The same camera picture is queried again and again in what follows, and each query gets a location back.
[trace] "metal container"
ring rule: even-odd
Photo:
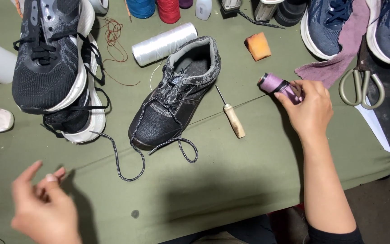
[[[266,21],[273,17],[278,4],[284,0],[260,0],[253,15],[256,21]]]
[[[241,4],[242,0],[222,0],[222,7],[225,11],[238,9]]]

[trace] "red thread spool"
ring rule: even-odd
[[[180,19],[179,0],[157,0],[160,19],[173,24]]]

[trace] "shoe insole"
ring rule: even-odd
[[[181,73],[189,76],[204,75],[211,65],[210,46],[195,47],[185,53],[174,63],[176,75]]]

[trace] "green work mat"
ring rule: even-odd
[[[157,12],[148,19],[133,17],[130,23],[124,1],[110,1],[106,17],[124,25],[119,42],[129,58],[124,63],[107,61],[105,68],[121,83],[140,83],[122,86],[106,78],[103,89],[111,98],[112,111],[107,114],[105,133],[116,142],[123,176],[136,176],[141,170],[141,158],[130,147],[127,130],[150,93],[150,76],[160,61],[139,67],[131,46],[192,22],[198,36],[212,36],[218,43],[222,69],[216,84],[226,101],[236,107],[246,136],[235,136],[222,112],[218,93],[211,89],[200,103],[193,124],[183,132],[183,137],[197,146],[198,161],[188,163],[174,142],[151,156],[143,152],[144,174],[134,182],[125,182],[117,175],[108,139],[100,137],[85,145],[58,139],[40,125],[40,115],[20,112],[13,101],[11,85],[0,85],[0,108],[15,117],[13,129],[0,133],[0,237],[7,244],[32,243],[10,227],[14,215],[10,183],[38,159],[44,161],[44,166],[34,182],[61,165],[74,169],[63,187],[78,206],[84,243],[158,243],[302,202],[299,138],[281,105],[263,96],[256,86],[265,72],[286,80],[298,79],[294,69],[315,61],[301,40],[299,25],[281,30],[254,25],[242,16],[223,19],[217,1],[213,1],[207,21],[197,19],[194,10],[195,7],[181,9],[181,19],[172,25],[163,23]],[[241,10],[252,16],[249,1],[243,3]],[[12,42],[19,39],[20,22],[13,4],[0,0],[0,46],[14,53]],[[103,23],[99,20],[95,27]],[[272,56],[254,62],[244,40],[259,32],[264,32]],[[100,29],[96,38],[103,59],[111,57],[104,37],[105,29]],[[115,49],[111,47],[110,51],[118,58]],[[151,81],[153,88],[161,77],[158,69]],[[347,83],[346,91],[353,94],[352,82]],[[382,150],[358,110],[341,101],[338,82],[330,92],[334,116],[327,136],[344,189],[389,175],[390,153]],[[182,144],[189,158],[194,158],[192,148]]]

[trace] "wooden awl handle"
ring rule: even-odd
[[[236,113],[234,112],[233,106],[229,103],[224,106],[224,112],[230,121],[231,127],[233,127],[234,133],[236,133],[237,138],[242,138],[246,136],[245,131],[243,130],[243,126],[237,118]]]

